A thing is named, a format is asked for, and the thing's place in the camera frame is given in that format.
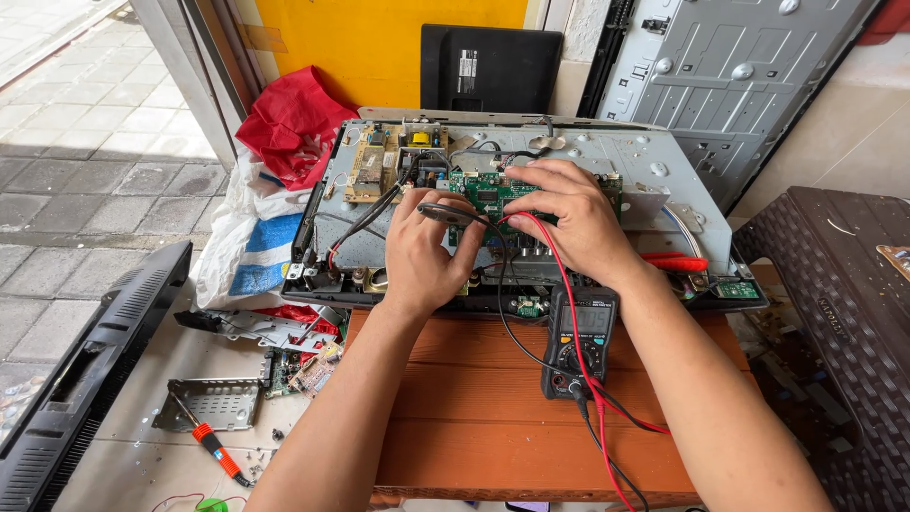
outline hand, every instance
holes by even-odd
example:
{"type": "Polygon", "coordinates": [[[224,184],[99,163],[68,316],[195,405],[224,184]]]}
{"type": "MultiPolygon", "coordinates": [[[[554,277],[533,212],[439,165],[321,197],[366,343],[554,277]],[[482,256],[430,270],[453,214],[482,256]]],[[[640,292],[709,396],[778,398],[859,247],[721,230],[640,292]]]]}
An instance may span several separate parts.
{"type": "MultiPolygon", "coordinates": [[[[503,213],[537,210],[559,217],[553,226],[542,220],[563,263],[614,290],[634,283],[649,265],[635,252],[622,232],[613,207],[594,175],[564,160],[538,159],[527,167],[507,167],[506,176],[537,185],[537,190],[510,202],[503,213]]],[[[531,219],[509,217],[513,228],[546,243],[531,219]]]]}
{"type": "Polygon", "coordinates": [[[408,190],[395,209],[386,235],[389,288],[382,303],[402,314],[429,317],[468,281],[485,228],[473,222],[461,236],[455,255],[450,256],[441,245],[449,224],[420,215],[416,208],[421,202],[476,211],[459,194],[434,189],[408,190]]]}

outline person's right hand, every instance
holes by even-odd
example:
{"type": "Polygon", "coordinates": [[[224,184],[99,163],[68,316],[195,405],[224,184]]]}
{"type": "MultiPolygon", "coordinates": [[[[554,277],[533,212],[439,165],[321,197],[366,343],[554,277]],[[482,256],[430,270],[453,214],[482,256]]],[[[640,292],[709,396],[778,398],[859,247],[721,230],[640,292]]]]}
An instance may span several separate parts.
{"type": "MultiPolygon", "coordinates": [[[[640,271],[647,273],[651,269],[632,248],[612,205],[587,170],[565,160],[538,159],[528,162],[527,167],[506,168],[506,176],[542,190],[510,202],[503,213],[537,210],[559,217],[556,226],[541,222],[563,263],[572,270],[619,290],[633,282],[634,276],[641,276],[640,271]]],[[[514,216],[509,217],[508,223],[547,242],[531,219],[514,216]]]]}

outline blue stripe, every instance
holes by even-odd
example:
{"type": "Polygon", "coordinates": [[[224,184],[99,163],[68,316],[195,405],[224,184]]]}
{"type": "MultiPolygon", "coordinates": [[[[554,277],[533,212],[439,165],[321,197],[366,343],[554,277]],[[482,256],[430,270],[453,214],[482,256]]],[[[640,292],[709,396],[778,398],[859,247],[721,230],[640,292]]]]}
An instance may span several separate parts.
{"type": "Polygon", "coordinates": [[[260,172],[260,173],[259,173],[259,177],[262,178],[262,179],[267,179],[267,180],[271,181],[272,183],[275,183],[276,185],[278,185],[278,186],[281,187],[282,189],[285,188],[284,183],[282,183],[280,179],[275,178],[275,177],[272,176],[271,174],[267,174],[267,173],[265,173],[265,172],[260,172]]]}
{"type": "Polygon", "coordinates": [[[268,267],[264,265],[238,265],[237,275],[230,284],[228,295],[256,295],[265,293],[275,288],[284,281],[281,268],[288,261],[275,263],[268,267]]]}
{"type": "Polygon", "coordinates": [[[246,252],[262,252],[291,243],[294,235],[297,234],[301,220],[303,220],[302,213],[260,220],[249,235],[246,252]]]}

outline disassembled monitor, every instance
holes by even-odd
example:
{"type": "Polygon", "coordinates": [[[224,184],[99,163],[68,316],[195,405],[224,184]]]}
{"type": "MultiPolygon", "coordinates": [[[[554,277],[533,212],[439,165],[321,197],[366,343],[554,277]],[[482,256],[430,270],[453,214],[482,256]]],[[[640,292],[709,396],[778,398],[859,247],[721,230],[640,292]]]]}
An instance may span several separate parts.
{"type": "MultiPolygon", "coordinates": [[[[388,285],[384,237],[403,190],[457,192],[495,222],[509,201],[537,189],[507,178],[505,166],[545,156],[573,161],[595,175],[632,246],[647,260],[707,260],[703,271],[674,270],[672,263],[667,270],[689,309],[767,304],[732,251],[722,213],[664,128],[537,115],[362,111],[375,117],[343,123],[325,177],[310,196],[282,287],[290,300],[372,307],[388,285]]],[[[498,315],[501,306],[513,317],[545,321],[552,287],[562,283],[560,269],[546,245],[501,226],[505,247],[488,232],[474,273],[437,315],[498,315]]],[[[462,230],[449,226],[442,246],[454,252],[462,230]]],[[[575,285],[600,286],[569,275],[575,285]]]]}

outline person's left hand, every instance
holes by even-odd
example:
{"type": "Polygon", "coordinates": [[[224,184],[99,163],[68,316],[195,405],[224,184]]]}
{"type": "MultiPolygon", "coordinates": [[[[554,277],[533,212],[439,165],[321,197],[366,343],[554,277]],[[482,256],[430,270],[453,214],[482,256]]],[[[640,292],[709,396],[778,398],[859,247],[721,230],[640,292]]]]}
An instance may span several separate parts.
{"type": "Polygon", "coordinates": [[[389,288],[382,304],[402,314],[429,317],[468,281],[485,228],[473,222],[461,236],[455,255],[450,256],[441,245],[449,224],[420,215],[416,208],[422,202],[476,211],[461,195],[435,189],[410,189],[395,209],[386,235],[389,288]]]}

